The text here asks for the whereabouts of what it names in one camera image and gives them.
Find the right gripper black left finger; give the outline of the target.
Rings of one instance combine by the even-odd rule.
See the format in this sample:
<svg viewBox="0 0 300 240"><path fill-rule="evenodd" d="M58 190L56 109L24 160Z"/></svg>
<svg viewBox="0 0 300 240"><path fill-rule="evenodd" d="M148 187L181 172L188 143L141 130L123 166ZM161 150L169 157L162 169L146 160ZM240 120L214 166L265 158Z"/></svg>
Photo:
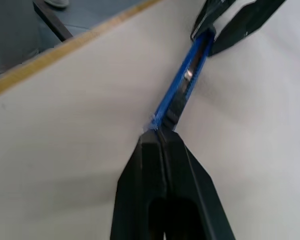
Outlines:
<svg viewBox="0 0 300 240"><path fill-rule="evenodd" d="M146 131L117 181L110 240L156 239L160 229L151 224L160 213L149 207L166 195L161 144L155 131Z"/></svg>

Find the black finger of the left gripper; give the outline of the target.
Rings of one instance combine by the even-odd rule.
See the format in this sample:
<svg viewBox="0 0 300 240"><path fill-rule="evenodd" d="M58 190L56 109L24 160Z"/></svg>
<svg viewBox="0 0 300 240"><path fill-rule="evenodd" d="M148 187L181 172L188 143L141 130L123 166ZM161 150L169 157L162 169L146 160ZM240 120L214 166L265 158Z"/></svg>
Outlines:
<svg viewBox="0 0 300 240"><path fill-rule="evenodd" d="M235 1L236 0L206 0L194 22L190 39L195 40L204 31L212 28L214 22L229 9Z"/></svg>
<svg viewBox="0 0 300 240"><path fill-rule="evenodd" d="M222 29L209 55L212 57L219 54L259 30L285 1L255 0L244 5Z"/></svg>

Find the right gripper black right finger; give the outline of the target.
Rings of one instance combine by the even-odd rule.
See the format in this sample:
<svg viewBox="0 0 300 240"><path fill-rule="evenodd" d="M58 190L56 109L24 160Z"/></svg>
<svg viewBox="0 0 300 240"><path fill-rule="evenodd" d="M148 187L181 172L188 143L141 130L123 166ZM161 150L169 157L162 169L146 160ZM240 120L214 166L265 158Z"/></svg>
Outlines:
<svg viewBox="0 0 300 240"><path fill-rule="evenodd" d="M172 130L157 133L170 199L168 240L236 240L207 171Z"/></svg>

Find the blue box cutter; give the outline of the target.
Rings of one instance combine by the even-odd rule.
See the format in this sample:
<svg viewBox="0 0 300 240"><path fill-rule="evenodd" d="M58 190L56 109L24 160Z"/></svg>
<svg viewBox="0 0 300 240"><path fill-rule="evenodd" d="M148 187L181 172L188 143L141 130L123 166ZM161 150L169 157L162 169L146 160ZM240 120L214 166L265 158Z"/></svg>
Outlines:
<svg viewBox="0 0 300 240"><path fill-rule="evenodd" d="M215 33L208 29L194 40L170 87L143 131L167 128L175 130L197 83Z"/></svg>

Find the white shoe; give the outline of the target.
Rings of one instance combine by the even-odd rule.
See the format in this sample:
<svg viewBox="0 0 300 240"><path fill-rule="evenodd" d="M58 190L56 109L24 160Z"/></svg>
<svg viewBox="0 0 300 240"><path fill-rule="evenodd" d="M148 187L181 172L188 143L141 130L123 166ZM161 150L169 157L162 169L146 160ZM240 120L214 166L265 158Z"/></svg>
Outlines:
<svg viewBox="0 0 300 240"><path fill-rule="evenodd" d="M70 0L43 0L54 8L65 9L69 6Z"/></svg>

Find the black bar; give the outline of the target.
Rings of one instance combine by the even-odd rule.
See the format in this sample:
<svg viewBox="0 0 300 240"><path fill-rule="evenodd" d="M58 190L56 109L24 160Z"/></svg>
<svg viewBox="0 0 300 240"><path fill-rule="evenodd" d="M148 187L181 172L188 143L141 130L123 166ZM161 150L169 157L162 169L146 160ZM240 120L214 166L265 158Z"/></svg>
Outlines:
<svg viewBox="0 0 300 240"><path fill-rule="evenodd" d="M61 42L67 41L73 37L70 31L55 15L51 8L44 2L44 0L32 0L32 3L37 15Z"/></svg>

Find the grey cylindrical stand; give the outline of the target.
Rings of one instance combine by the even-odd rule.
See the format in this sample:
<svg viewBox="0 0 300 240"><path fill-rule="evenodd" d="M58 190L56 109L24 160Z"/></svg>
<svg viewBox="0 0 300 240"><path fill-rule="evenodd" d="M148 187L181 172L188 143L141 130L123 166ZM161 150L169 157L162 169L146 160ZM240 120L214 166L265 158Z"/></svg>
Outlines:
<svg viewBox="0 0 300 240"><path fill-rule="evenodd" d="M39 53L39 24L32 0L0 0L0 74Z"/></svg>

